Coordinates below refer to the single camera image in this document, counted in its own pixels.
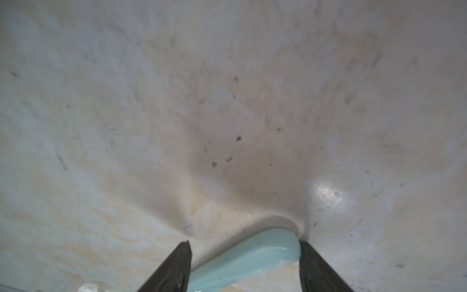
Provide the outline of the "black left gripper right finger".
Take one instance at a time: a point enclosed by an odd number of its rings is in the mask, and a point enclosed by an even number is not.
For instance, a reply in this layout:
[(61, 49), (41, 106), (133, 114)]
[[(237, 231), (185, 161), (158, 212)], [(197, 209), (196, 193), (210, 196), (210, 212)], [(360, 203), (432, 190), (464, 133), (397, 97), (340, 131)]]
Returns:
[(303, 292), (353, 292), (308, 242), (300, 240), (299, 243), (299, 277)]

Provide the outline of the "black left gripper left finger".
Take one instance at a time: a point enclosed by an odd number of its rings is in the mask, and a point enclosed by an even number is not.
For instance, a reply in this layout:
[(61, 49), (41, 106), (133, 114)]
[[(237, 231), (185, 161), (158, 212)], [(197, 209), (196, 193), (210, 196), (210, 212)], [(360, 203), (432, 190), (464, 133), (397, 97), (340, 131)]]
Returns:
[(186, 292), (191, 263), (190, 243), (181, 242), (137, 292)]

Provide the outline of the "mint green folding knife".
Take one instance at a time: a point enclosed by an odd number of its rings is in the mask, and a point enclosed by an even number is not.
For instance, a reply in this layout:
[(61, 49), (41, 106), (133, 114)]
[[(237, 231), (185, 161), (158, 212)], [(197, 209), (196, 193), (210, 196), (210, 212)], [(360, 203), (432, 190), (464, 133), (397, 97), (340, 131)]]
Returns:
[(217, 292), (240, 280), (299, 260), (300, 242), (285, 228), (260, 231), (190, 273), (189, 292)]

